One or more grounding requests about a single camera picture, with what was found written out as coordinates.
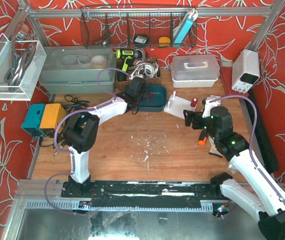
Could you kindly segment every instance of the white power supply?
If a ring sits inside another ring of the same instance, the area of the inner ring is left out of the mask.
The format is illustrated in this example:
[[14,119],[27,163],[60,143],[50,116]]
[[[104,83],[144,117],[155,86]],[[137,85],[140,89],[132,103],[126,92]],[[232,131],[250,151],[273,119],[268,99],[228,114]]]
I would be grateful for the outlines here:
[[259,79],[258,53],[243,50],[232,65],[231,89],[239,93],[247,93]]

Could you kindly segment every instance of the power drill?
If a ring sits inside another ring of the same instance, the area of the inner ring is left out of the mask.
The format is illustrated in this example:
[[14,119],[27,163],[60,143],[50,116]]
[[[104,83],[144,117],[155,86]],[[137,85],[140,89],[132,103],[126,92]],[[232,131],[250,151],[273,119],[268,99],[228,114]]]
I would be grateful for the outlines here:
[[[138,50],[130,50],[130,49],[117,49],[116,50],[116,57],[117,59],[121,59],[121,66],[120,70],[127,72],[128,67],[132,67],[134,65],[134,61],[136,59],[141,59],[143,54]],[[118,72],[117,80],[119,82],[126,81],[126,74],[123,72]]]

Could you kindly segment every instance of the wooden table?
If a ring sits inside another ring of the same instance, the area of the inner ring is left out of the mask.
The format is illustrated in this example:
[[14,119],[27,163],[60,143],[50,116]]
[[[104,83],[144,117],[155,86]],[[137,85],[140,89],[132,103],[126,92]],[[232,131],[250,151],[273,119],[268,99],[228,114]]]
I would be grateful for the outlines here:
[[[224,96],[219,79],[213,87],[173,88],[171,73],[161,72],[162,85],[167,88],[168,98],[176,90],[178,97],[202,100],[209,95]],[[97,105],[109,100],[108,94],[79,94],[80,100]],[[56,103],[66,104],[64,95],[57,95]],[[249,140],[249,134],[238,99],[226,99],[233,117],[234,131]],[[203,108],[201,101],[197,111]],[[92,180],[140,180],[140,181],[209,181],[211,177],[228,172],[228,162],[209,154],[210,143],[198,145],[200,130],[186,127],[183,119],[166,112],[128,112],[103,123],[96,142],[90,150],[89,171]],[[52,142],[43,141],[43,145]],[[48,179],[56,173],[69,173],[71,160],[67,153],[52,147],[41,147],[32,175],[33,179]],[[236,173],[237,181],[245,178]]]

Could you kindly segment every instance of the translucent plastic lid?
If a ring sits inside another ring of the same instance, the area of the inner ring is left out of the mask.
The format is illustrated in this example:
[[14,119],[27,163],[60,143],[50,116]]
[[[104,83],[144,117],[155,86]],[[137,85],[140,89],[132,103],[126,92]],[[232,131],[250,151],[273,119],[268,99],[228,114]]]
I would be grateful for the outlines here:
[[171,75],[175,81],[215,80],[220,76],[220,67],[212,54],[174,56]]

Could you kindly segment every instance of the red cylinder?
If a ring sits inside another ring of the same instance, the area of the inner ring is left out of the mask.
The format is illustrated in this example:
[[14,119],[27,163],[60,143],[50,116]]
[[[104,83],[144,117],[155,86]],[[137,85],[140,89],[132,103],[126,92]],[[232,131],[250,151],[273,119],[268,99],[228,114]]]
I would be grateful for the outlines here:
[[198,102],[198,99],[197,99],[197,98],[192,99],[192,101],[191,101],[191,103],[190,103],[190,106],[191,106],[192,108],[196,107],[197,102]]

